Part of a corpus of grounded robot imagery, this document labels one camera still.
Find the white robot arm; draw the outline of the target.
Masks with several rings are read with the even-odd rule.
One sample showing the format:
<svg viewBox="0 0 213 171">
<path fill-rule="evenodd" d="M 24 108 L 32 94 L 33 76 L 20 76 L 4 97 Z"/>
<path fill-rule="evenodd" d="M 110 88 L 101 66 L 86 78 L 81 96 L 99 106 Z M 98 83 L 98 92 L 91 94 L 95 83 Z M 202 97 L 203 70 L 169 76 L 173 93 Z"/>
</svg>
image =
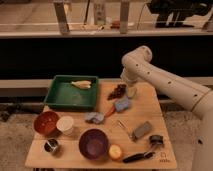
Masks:
<svg viewBox="0 0 213 171">
<path fill-rule="evenodd" d="M 121 79 L 142 79 L 201 119 L 191 171 L 213 171 L 213 90 L 150 64 L 152 51 L 140 46 L 122 57 Z"/>
</svg>

